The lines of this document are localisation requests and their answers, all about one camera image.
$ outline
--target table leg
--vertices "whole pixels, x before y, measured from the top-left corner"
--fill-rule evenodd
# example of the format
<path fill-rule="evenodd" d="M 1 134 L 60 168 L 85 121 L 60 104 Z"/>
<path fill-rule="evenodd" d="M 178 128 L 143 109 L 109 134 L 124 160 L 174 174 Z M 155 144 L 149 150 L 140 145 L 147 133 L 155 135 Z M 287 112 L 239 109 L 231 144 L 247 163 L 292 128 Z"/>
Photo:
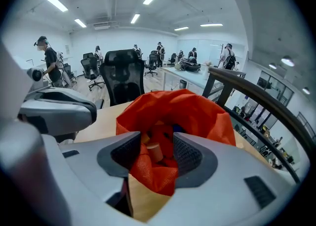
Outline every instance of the table leg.
<path fill-rule="evenodd" d="M 162 76 L 162 90 L 165 90 L 166 88 L 166 72 L 163 72 Z"/>

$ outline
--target wooden table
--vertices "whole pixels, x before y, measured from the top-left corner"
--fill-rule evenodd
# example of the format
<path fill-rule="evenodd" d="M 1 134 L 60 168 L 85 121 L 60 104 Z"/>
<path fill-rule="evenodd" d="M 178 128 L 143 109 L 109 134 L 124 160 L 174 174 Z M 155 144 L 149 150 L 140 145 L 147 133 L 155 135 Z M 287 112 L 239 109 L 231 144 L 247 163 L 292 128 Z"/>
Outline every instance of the wooden table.
<path fill-rule="evenodd" d="M 86 142 L 116 135 L 116 118 L 131 102 L 98 110 L 97 120 L 91 126 L 80 131 L 75 142 Z M 250 145 L 238 132 L 235 132 L 236 146 L 244 149 L 265 163 L 270 164 L 260 153 Z M 157 194 L 142 185 L 131 174 L 128 177 L 131 203 L 134 210 L 134 218 L 146 222 L 170 199 L 169 196 Z"/>

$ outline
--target chair base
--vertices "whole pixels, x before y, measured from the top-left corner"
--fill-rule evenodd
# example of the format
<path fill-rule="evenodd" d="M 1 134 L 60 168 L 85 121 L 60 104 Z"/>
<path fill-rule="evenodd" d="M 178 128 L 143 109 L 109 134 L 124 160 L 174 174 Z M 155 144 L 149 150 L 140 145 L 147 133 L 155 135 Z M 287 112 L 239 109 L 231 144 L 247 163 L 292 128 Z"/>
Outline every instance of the chair base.
<path fill-rule="evenodd" d="M 95 80 L 93 80 L 93 84 L 89 85 L 89 90 L 92 91 L 91 88 L 93 88 L 94 86 L 97 86 L 100 89 L 102 89 L 102 87 L 99 86 L 99 84 L 104 84 L 104 82 L 96 82 Z"/>
<path fill-rule="evenodd" d="M 151 74 L 152 76 L 154 76 L 154 73 L 155 73 L 156 75 L 158 75 L 158 73 L 155 72 L 155 71 L 147 71 L 147 72 L 145 72 L 144 76 L 146 76 L 147 74 Z"/>

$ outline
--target orange bag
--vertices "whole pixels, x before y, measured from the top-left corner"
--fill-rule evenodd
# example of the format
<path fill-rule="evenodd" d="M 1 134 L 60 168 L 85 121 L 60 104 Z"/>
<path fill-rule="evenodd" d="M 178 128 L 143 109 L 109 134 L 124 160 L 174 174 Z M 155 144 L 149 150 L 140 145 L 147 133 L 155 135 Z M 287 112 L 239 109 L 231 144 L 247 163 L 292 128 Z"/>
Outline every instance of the orange bag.
<path fill-rule="evenodd" d="M 187 134 L 236 146 L 229 117 L 220 106 L 187 89 L 153 91 L 134 100 L 117 117 L 117 135 L 140 131 L 141 150 L 130 173 L 151 191 L 172 195 L 178 177 L 173 158 L 172 125 Z M 144 143 L 159 142 L 164 159 L 152 163 Z"/>

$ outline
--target orange fabric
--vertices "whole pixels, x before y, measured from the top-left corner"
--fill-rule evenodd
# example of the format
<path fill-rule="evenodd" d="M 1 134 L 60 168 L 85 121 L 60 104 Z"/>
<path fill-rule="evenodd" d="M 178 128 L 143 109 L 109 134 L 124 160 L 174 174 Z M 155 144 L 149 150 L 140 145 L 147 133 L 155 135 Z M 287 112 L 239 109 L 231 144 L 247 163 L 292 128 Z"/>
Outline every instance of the orange fabric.
<path fill-rule="evenodd" d="M 178 176 L 177 163 L 173 159 L 174 124 L 187 134 L 236 146 L 229 114 L 205 97 L 183 89 L 153 91 L 135 99 L 117 117 L 116 133 L 140 131 L 142 142 L 159 142 L 164 159 L 152 163 L 142 143 L 130 173 L 151 191 L 165 195 L 173 194 Z"/>

